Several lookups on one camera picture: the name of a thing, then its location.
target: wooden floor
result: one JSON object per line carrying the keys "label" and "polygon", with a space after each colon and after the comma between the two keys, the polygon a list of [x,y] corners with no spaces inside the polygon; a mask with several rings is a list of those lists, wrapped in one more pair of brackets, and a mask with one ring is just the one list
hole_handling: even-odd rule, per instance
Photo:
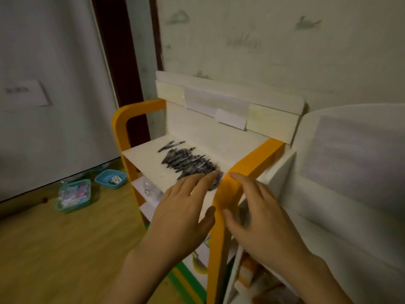
{"label": "wooden floor", "polygon": [[[1,303],[99,302],[145,229],[130,184],[95,184],[92,195],[93,204],[70,214],[51,199],[0,220]],[[184,302],[166,278],[149,303]]]}

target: yellow shelf frame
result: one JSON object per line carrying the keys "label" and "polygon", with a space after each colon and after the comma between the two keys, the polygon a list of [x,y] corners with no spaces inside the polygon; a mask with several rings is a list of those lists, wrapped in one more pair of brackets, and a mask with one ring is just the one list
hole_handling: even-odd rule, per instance
{"label": "yellow shelf frame", "polygon": [[[136,116],[166,109],[166,101],[163,99],[149,100],[129,104],[118,109],[112,120],[112,127],[121,159],[124,164],[130,182],[139,177],[136,166],[132,164],[122,152],[130,148],[129,137],[126,129],[127,122]],[[230,172],[241,173],[242,175],[257,178],[268,167],[276,162],[284,153],[285,143],[269,138],[258,148],[236,163],[222,179],[213,199],[215,211],[215,225],[210,232],[211,244],[208,265],[208,287],[207,304],[218,304],[221,300],[221,290],[224,283],[226,261],[228,258],[231,234],[226,229],[223,209],[230,209],[236,213],[238,203],[242,197],[241,184],[232,179]],[[132,187],[139,206],[145,203],[144,198]],[[200,298],[195,294],[192,287],[180,271],[174,271],[174,275],[183,284],[190,296],[196,303],[201,303]]]}

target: plastic container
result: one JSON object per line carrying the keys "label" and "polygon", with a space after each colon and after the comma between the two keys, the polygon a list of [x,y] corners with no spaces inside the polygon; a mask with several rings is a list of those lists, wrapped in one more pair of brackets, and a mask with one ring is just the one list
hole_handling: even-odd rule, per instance
{"label": "plastic container", "polygon": [[[110,184],[109,181],[114,176],[121,177],[122,181],[119,184]],[[127,177],[124,172],[116,171],[114,169],[106,169],[104,172],[97,175],[97,177],[94,179],[94,181],[97,182],[98,184],[101,184],[102,186],[106,186],[107,188],[114,189],[114,190],[118,189],[119,187],[122,187],[126,183],[126,180],[127,180]]]}
{"label": "plastic container", "polygon": [[[76,204],[63,205],[62,204],[63,196],[66,194],[67,190],[69,188],[73,188],[73,187],[80,188],[80,186],[82,186],[82,185],[87,185],[86,194],[83,197],[78,197],[78,198],[80,198],[80,200]],[[80,181],[65,184],[59,189],[59,198],[58,198],[58,202],[56,204],[56,210],[63,211],[64,213],[69,213],[74,210],[78,210],[78,209],[87,207],[88,205],[91,204],[91,197],[92,197],[92,182],[90,179],[83,179]]]}

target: forearm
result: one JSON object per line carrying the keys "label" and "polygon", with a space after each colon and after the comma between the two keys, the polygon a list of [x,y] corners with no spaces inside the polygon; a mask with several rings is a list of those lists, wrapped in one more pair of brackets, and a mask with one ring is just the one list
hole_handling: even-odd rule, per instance
{"label": "forearm", "polygon": [[172,265],[140,243],[127,255],[105,297],[105,304],[143,304],[152,296]]}
{"label": "forearm", "polygon": [[333,277],[326,262],[318,256],[311,256],[300,263],[287,281],[306,304],[352,304]]}

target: yellow strip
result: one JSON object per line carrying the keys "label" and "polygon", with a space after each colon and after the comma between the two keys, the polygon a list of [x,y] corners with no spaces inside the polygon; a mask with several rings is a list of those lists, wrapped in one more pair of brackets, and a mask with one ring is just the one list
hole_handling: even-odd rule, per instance
{"label": "yellow strip", "polygon": [[190,286],[190,284],[188,283],[188,281],[184,278],[184,276],[181,274],[181,272],[177,269],[177,268],[173,268],[172,270],[173,274],[175,275],[175,277],[179,280],[179,282],[183,285],[183,287],[185,288],[185,290],[188,292],[188,294],[190,295],[190,297],[194,300],[194,302],[196,302],[196,304],[204,304],[200,297],[196,294],[196,292],[194,291],[194,289]]}

